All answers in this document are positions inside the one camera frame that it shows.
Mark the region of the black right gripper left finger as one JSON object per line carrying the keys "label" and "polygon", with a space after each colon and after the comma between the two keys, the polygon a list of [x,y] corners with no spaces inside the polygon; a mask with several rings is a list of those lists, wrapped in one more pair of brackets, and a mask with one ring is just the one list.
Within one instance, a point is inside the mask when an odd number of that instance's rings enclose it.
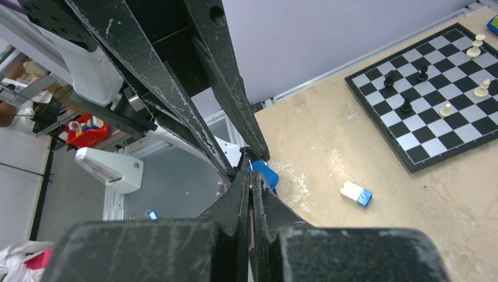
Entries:
{"label": "black right gripper left finger", "polygon": [[43,281],[247,281],[247,172],[194,219],[89,221],[56,245]]}

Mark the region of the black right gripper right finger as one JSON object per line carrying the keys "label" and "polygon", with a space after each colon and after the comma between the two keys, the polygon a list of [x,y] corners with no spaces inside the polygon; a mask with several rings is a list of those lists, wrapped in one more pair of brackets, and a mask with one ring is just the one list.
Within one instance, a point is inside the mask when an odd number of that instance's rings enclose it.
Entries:
{"label": "black right gripper right finger", "polygon": [[251,174],[255,281],[449,281],[417,229],[315,227]]}

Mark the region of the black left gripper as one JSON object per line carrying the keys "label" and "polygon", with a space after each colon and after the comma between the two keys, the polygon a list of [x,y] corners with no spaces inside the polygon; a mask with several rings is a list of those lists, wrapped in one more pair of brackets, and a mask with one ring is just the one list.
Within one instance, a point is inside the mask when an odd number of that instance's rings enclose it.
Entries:
{"label": "black left gripper", "polygon": [[207,61],[217,1],[20,1],[62,55],[83,100],[108,107],[130,90],[178,117],[216,169],[235,176],[193,97],[214,86]]}

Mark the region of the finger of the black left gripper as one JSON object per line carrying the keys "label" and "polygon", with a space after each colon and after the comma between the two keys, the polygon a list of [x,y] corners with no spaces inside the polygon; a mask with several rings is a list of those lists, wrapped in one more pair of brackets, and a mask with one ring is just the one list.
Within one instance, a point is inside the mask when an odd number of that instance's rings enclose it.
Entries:
{"label": "finger of the black left gripper", "polygon": [[193,44],[214,97],[257,159],[270,151],[248,101],[222,1],[184,1]]}

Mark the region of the blue key tag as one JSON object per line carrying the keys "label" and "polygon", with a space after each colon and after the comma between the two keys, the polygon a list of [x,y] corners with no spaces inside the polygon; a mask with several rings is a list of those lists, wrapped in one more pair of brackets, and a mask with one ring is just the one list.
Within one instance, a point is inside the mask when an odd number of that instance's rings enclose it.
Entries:
{"label": "blue key tag", "polygon": [[268,185],[270,186],[273,192],[276,192],[277,184],[280,180],[279,175],[271,169],[266,162],[263,161],[254,161],[252,162],[254,171],[258,171],[263,174]]}

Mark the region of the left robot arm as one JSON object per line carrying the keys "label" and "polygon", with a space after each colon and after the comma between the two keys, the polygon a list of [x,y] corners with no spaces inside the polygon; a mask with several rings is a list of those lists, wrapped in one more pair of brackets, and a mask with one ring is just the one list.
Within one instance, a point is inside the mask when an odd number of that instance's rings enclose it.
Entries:
{"label": "left robot arm", "polygon": [[52,41],[73,108],[130,135],[165,129],[228,180],[228,161],[192,98],[206,89],[255,160],[270,151],[248,101],[222,1],[2,1]]}

